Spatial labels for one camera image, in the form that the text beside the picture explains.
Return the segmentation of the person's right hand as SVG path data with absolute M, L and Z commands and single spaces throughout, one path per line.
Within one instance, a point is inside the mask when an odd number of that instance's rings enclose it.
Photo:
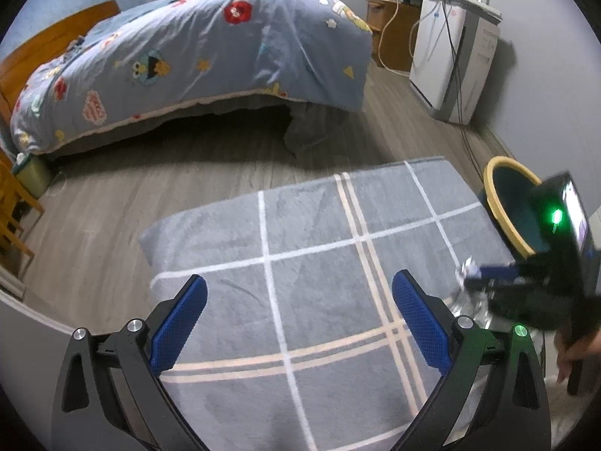
M 557 350 L 556 364 L 558 375 L 556 382 L 562 383 L 571 375 L 575 362 L 587 359 L 590 356 L 600 355 L 601 333 L 597 331 L 578 339 L 573 344 L 568 344 L 563 331 L 558 330 L 554 336 L 554 346 Z

